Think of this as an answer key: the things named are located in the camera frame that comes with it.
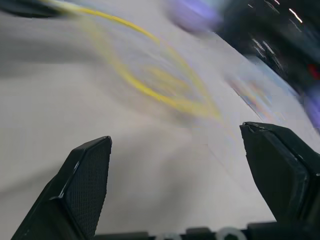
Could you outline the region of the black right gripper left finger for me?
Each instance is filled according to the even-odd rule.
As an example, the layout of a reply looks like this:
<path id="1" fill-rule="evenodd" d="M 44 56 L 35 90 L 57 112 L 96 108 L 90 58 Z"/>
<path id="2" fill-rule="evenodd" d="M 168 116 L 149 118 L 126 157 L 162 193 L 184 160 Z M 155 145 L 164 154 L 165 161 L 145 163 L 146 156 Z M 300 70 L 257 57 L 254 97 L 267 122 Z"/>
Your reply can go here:
<path id="1" fill-rule="evenodd" d="M 112 139 L 74 148 L 46 184 L 14 240 L 92 240 L 104 205 Z"/>

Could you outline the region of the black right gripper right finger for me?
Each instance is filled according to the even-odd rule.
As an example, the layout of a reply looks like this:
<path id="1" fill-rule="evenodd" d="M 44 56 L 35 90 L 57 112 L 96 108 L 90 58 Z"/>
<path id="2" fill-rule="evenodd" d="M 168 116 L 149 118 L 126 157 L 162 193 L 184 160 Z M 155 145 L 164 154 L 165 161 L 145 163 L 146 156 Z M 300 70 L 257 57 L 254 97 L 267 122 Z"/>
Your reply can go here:
<path id="1" fill-rule="evenodd" d="M 320 155 L 286 127 L 244 122 L 246 159 L 278 222 L 320 221 Z"/>

